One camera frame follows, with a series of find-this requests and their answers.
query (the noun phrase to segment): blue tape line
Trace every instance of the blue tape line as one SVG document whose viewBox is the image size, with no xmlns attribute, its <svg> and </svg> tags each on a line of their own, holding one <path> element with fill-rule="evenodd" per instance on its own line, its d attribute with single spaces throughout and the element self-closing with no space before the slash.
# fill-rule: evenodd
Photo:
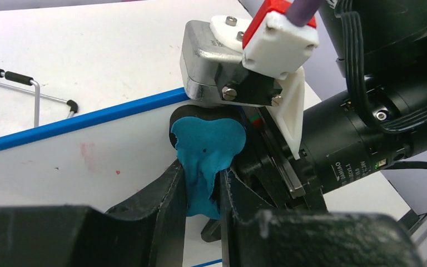
<svg viewBox="0 0 427 267">
<path fill-rule="evenodd" d="M 178 88 L 172 91 L 159 93 L 158 95 L 145 97 L 117 106 L 104 108 L 103 110 L 90 112 L 37 128 L 13 133 L 11 135 L 0 137 L 0 151 L 47 139 L 53 136 L 66 134 L 68 132 L 77 131 L 101 123 L 118 120 L 119 118 L 154 110 L 156 108 L 172 105 L 188 99 L 189 98 L 184 92 L 184 88 Z"/>
<path fill-rule="evenodd" d="M 193 266 L 193 267 L 204 267 L 204 266 L 209 266 L 209 265 L 213 265 L 213 264 L 221 263 L 221 262 L 222 262 L 222 259 L 220 259 L 220 260 L 213 260 L 213 261 L 209 261 L 208 263 L 202 263 L 202 264 L 199 264 L 199 265 L 196 265 L 196 266 Z"/>
</svg>

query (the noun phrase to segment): white table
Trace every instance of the white table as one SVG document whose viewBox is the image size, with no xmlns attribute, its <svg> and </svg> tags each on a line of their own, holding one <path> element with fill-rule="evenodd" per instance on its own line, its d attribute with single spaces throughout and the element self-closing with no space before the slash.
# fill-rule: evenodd
<svg viewBox="0 0 427 267">
<path fill-rule="evenodd" d="M 74 99 L 80 114 L 182 87 L 179 59 L 185 23 L 218 14 L 249 18 L 236 0 L 151 0 L 0 12 L 0 68 L 35 78 L 42 93 Z M 0 136 L 32 127 L 33 98 L 0 89 Z M 320 99 L 306 92 L 306 106 Z M 41 123 L 67 108 L 43 100 Z M 409 207 L 380 173 L 325 195 L 330 211 L 381 212 Z M 204 246 L 202 225 L 187 221 L 185 264 L 220 256 Z"/>
</svg>

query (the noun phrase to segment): black cable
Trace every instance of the black cable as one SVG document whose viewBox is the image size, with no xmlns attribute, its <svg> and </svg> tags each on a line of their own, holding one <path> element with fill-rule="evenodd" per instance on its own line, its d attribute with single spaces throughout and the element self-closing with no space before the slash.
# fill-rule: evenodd
<svg viewBox="0 0 427 267">
<path fill-rule="evenodd" d="M 388 167 L 386 170 L 404 170 L 404 169 L 427 170 L 427 161 L 400 161 Z"/>
<path fill-rule="evenodd" d="M 351 105 L 367 127 L 386 134 L 398 134 L 427 122 L 427 107 L 384 123 L 377 120 L 371 109 L 364 80 L 364 39 L 361 19 L 352 10 L 353 0 L 339 0 L 335 16 L 341 18 L 344 36 L 346 85 Z"/>
</svg>

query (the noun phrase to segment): metal rod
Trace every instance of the metal rod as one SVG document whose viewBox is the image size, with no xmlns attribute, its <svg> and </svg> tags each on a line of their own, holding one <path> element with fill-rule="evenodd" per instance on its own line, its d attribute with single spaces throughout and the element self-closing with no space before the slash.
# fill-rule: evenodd
<svg viewBox="0 0 427 267">
<path fill-rule="evenodd" d="M 40 122 L 40 84 L 34 80 L 30 80 L 30 83 L 35 87 L 35 106 L 33 108 L 33 127 L 38 127 Z"/>
<path fill-rule="evenodd" d="M 1 88 L 5 88 L 5 89 L 9 89 L 9 90 L 12 90 L 12 91 L 16 91 L 16 92 L 25 93 L 25 94 L 31 95 L 31 96 L 35 95 L 35 93 L 33 91 L 30 91 L 30 90 L 27 90 L 27 89 L 23 89 L 23 88 L 19 88 L 19 87 L 12 86 L 12 85 L 7 85 L 5 83 L 0 83 L 0 87 Z M 56 102 L 56 103 L 65 104 L 65 105 L 66 105 L 66 102 L 68 102 L 67 100 L 64 100 L 64 99 L 61 99 L 61 98 L 58 98 L 58 97 L 49 96 L 49 95 L 44 95 L 44 94 L 40 94 L 40 98 L 46 99 L 46 100 L 50 100 L 50 101 L 53 101 L 53 102 Z"/>
<path fill-rule="evenodd" d="M 66 117 L 66 118 L 72 118 L 74 115 L 75 115 L 75 112 L 74 111 L 70 111 L 69 114 L 68 114 L 68 117 Z"/>
</svg>

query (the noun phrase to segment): purple cable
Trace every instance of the purple cable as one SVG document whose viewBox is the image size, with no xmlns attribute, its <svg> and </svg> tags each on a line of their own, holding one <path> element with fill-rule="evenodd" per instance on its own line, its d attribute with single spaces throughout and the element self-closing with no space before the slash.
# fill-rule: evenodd
<svg viewBox="0 0 427 267">
<path fill-rule="evenodd" d="M 297 27 L 305 26 L 324 0 L 294 0 L 286 11 L 287 19 Z"/>
</svg>

